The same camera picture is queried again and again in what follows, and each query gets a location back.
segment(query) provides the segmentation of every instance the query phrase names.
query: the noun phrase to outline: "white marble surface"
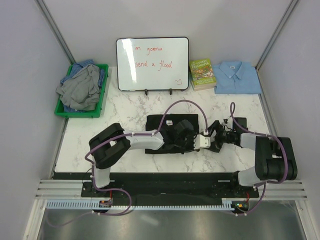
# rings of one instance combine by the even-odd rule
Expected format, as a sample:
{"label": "white marble surface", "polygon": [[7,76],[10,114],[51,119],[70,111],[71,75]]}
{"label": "white marble surface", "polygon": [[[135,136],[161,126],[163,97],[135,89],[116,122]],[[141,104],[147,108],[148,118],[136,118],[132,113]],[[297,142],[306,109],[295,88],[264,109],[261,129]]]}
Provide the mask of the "white marble surface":
{"label": "white marble surface", "polygon": [[[109,68],[105,109],[100,118],[70,118],[60,149],[56,172],[86,172],[90,164],[84,156],[90,150],[89,140],[109,125],[119,122],[125,129],[144,131],[147,115],[162,114],[173,102],[192,100],[202,107],[211,125],[230,115],[229,106],[235,102],[236,117],[246,117],[250,130],[267,133],[268,127],[258,95],[215,95],[213,89],[194,92],[120,91],[117,83],[117,68]],[[200,131],[205,121],[197,107],[189,103],[178,103],[170,113],[198,114]],[[206,149],[182,154],[145,154],[144,150],[127,151],[111,167],[112,172],[234,172],[254,165],[254,152],[231,144],[224,144],[220,153]]]}

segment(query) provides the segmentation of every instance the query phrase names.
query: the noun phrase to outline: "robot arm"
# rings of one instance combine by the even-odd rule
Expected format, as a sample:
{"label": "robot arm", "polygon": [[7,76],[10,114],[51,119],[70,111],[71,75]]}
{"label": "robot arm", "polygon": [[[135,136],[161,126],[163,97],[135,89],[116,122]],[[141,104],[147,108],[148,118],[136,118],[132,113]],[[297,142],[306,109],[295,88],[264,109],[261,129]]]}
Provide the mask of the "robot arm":
{"label": "robot arm", "polygon": [[[235,119],[246,128],[246,118]],[[267,180],[279,181],[284,175],[284,160],[278,143],[266,136],[245,133],[236,125],[226,130],[227,123],[227,119],[224,119],[222,124],[218,120],[214,121],[208,128],[208,136],[203,136],[203,133],[197,134],[192,125],[183,120],[176,126],[165,126],[159,132],[145,131],[140,132],[139,136],[132,134],[110,141],[93,153],[95,183],[98,188],[107,186],[110,183],[111,166],[129,150],[170,149],[175,146],[179,147],[182,153],[198,151],[201,148],[219,153],[223,144],[234,144],[255,151],[254,167],[234,173],[236,185],[254,186]],[[89,141],[90,149],[116,136],[131,133],[132,131],[123,129],[119,123],[114,123]],[[298,170],[291,140],[288,137],[279,137],[279,140],[285,148],[288,160],[286,180],[294,180]]]}
{"label": "robot arm", "polygon": [[90,149],[101,143],[120,135],[116,141],[98,148],[92,155],[95,161],[94,176],[98,188],[103,188],[110,183],[110,168],[129,150],[160,148],[170,149],[173,146],[180,147],[182,152],[196,151],[210,146],[210,138],[193,131],[192,125],[183,120],[177,126],[156,130],[139,132],[139,136],[133,135],[130,130],[125,130],[120,123],[114,123],[93,137],[89,141]]}
{"label": "robot arm", "polygon": [[[244,117],[235,117],[235,120],[244,128],[247,129],[247,119]],[[208,150],[219,153],[223,144],[234,144],[241,148],[247,148],[255,151],[254,166],[243,171],[234,173],[235,181],[241,186],[252,187],[261,182],[268,180],[281,180],[284,176],[285,164],[284,156],[280,150],[279,144],[267,136],[257,136],[251,133],[246,133],[236,124],[226,130],[227,119],[220,124],[216,120],[209,128],[209,133],[212,143]],[[278,137],[284,146],[288,162],[288,173],[286,180],[294,180],[297,177],[298,169],[296,159],[288,137]]]}

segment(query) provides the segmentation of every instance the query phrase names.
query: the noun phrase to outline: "folded black garment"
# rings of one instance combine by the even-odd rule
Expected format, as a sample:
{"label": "folded black garment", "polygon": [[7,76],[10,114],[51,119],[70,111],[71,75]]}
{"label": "folded black garment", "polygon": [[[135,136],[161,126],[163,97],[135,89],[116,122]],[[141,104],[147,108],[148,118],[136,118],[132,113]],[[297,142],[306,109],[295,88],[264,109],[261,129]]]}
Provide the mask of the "folded black garment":
{"label": "folded black garment", "polygon": [[[154,114],[154,115],[148,115],[146,117],[146,124],[145,124],[145,130],[146,131],[152,131],[155,129],[158,129],[160,121],[162,119],[163,115],[162,114]],[[167,114],[164,117],[164,121],[162,123],[162,128],[167,127],[167,121],[171,121],[170,123],[175,126],[179,122],[183,120],[188,120],[192,126],[193,126],[193,131],[198,134],[199,133],[199,122],[198,122],[198,114]],[[186,150],[182,151],[181,148],[174,146],[171,149],[165,149],[164,146],[158,150],[151,150],[151,149],[146,149],[145,153],[146,154],[178,154],[178,153],[186,153],[186,152],[191,152],[193,151],[193,142],[190,143],[189,146],[187,146]]]}

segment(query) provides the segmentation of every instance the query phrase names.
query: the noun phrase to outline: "green plastic tray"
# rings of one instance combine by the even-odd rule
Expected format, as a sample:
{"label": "green plastic tray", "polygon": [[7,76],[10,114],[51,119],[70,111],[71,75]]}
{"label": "green plastic tray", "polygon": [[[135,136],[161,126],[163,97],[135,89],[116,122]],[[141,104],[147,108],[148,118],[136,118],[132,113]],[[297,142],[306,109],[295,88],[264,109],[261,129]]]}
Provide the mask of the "green plastic tray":
{"label": "green plastic tray", "polygon": [[[72,66],[73,65],[71,65],[69,67],[66,75],[70,74]],[[102,102],[104,99],[104,95],[105,95],[104,93],[105,93],[106,84],[107,84],[106,78],[108,77],[109,66],[107,64],[96,64],[96,66],[98,66],[100,69],[104,69],[105,75],[104,75],[104,79],[102,81],[100,99],[99,99],[99,102],[96,104],[95,110],[86,111],[86,112],[65,112],[64,105],[61,102],[60,97],[59,97],[58,102],[55,107],[55,110],[54,110],[55,115],[58,115],[58,116],[61,116],[64,118],[99,118],[100,117],[101,106],[102,106]]]}

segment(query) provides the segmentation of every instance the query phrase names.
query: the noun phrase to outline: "floor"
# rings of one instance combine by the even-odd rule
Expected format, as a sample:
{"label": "floor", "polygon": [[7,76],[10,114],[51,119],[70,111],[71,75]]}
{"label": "floor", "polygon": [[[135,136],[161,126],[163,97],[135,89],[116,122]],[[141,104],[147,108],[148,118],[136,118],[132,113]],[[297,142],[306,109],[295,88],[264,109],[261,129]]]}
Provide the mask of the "floor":
{"label": "floor", "polygon": [[[63,224],[87,210],[46,210]],[[60,228],[43,222],[38,240],[305,240],[292,201],[264,201],[238,216],[219,211],[133,211],[124,216],[86,215]]]}

